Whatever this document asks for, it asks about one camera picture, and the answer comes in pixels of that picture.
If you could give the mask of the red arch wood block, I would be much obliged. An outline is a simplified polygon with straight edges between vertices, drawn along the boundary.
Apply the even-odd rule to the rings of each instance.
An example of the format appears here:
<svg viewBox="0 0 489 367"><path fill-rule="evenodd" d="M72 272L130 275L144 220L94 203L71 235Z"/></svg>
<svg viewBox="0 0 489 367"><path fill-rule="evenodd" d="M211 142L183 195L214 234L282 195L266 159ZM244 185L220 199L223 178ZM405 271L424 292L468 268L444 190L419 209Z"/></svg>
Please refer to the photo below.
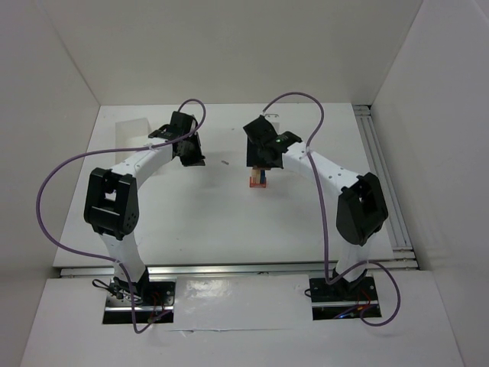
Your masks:
<svg viewBox="0 0 489 367"><path fill-rule="evenodd" d="M255 180L253 177L250 177L249 180L250 188L266 188L267 187L267 179Z"/></svg>

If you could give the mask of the white perforated plastic box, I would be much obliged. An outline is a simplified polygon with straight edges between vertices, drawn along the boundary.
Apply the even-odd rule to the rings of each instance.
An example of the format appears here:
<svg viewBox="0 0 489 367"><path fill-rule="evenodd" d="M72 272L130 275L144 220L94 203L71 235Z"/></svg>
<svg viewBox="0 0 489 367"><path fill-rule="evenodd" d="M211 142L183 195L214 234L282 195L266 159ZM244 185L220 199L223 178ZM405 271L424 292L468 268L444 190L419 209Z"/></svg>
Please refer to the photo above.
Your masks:
<svg viewBox="0 0 489 367"><path fill-rule="evenodd" d="M139 148L147 143L152 132L147 118L133 119L115 123L115 147Z"/></svg>

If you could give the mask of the brown balloon wood block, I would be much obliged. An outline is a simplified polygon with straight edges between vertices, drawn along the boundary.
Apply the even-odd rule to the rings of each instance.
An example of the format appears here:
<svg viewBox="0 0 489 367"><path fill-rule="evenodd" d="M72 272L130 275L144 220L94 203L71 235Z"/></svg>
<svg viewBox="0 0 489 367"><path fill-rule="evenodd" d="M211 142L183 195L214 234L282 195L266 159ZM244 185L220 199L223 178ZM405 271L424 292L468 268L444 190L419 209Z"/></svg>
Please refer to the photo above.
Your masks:
<svg viewBox="0 0 489 367"><path fill-rule="evenodd" d="M253 166L252 169L254 171L270 171L271 167L258 167L258 166Z"/></svg>

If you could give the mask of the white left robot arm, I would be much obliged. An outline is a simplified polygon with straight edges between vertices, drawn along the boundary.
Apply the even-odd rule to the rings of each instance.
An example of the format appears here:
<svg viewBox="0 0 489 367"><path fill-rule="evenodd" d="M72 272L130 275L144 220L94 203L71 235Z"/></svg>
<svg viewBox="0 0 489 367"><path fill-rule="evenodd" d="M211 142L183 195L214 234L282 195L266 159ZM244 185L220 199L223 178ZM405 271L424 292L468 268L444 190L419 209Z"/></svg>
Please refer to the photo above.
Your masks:
<svg viewBox="0 0 489 367"><path fill-rule="evenodd" d="M175 111L168 124L148 135L144 150L108 169L97 167L89 175L84 220L115 259L115 285L127 292L133 286L136 297L146 298L154 291L134 235L139 220L138 190L174 158L184 167L205 164L199 136L193 131L196 127L194 116Z"/></svg>

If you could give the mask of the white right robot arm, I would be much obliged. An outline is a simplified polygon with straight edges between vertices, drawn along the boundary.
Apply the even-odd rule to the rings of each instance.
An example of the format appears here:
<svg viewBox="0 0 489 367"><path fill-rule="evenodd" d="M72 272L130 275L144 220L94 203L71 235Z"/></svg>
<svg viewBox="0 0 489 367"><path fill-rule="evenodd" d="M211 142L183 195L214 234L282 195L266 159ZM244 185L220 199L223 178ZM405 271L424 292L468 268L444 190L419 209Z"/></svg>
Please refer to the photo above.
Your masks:
<svg viewBox="0 0 489 367"><path fill-rule="evenodd" d="M244 127L247 149L266 168L281 168L319 185L320 203L336 205L335 227L341 254L330 285L341 295L359 287L367 272L367 260L376 234L388 217L387 204L375 174L349 171L307 147L292 132L277 133L264 116Z"/></svg>

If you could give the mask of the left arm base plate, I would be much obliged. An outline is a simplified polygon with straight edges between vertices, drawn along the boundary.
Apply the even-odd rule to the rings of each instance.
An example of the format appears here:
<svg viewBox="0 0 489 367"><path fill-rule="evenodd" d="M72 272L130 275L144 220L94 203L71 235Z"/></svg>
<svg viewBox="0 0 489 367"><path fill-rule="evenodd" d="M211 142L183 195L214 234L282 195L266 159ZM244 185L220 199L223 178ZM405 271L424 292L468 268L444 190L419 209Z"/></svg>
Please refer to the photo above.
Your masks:
<svg viewBox="0 0 489 367"><path fill-rule="evenodd" d="M107 291L102 323L105 325L131 324L131 296L129 291L95 279L92 285ZM135 296L134 312L137 323L173 323L176 281L152 281L149 295Z"/></svg>

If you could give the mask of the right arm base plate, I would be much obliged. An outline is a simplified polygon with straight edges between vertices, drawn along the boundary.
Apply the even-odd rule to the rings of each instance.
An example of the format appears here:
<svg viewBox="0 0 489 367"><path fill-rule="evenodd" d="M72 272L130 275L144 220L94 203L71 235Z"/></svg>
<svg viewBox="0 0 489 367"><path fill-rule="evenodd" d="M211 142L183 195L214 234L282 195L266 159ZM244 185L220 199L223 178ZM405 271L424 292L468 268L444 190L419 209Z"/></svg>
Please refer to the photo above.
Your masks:
<svg viewBox="0 0 489 367"><path fill-rule="evenodd" d="M312 302L314 320L358 319L361 311L365 318L380 318L381 307L374 278L364 277L352 290L342 281L327 285L324 278L310 278L304 291Z"/></svg>

